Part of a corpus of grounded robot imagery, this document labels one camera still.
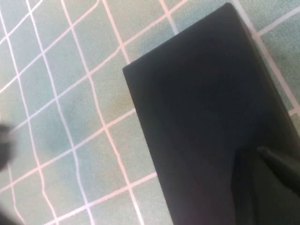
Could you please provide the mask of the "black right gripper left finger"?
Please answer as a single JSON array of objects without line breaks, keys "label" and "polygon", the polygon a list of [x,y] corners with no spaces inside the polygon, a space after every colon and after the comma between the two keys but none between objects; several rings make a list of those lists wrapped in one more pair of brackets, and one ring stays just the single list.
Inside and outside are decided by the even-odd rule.
[{"label": "black right gripper left finger", "polygon": [[6,167],[12,159],[12,135],[10,126],[0,124],[0,168]]}]

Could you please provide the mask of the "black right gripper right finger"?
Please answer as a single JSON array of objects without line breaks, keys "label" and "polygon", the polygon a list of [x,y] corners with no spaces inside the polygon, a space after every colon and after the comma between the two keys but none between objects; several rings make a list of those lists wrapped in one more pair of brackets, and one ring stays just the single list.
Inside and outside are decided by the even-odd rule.
[{"label": "black right gripper right finger", "polygon": [[239,150],[231,189],[238,225],[300,223],[300,162],[287,154]]}]

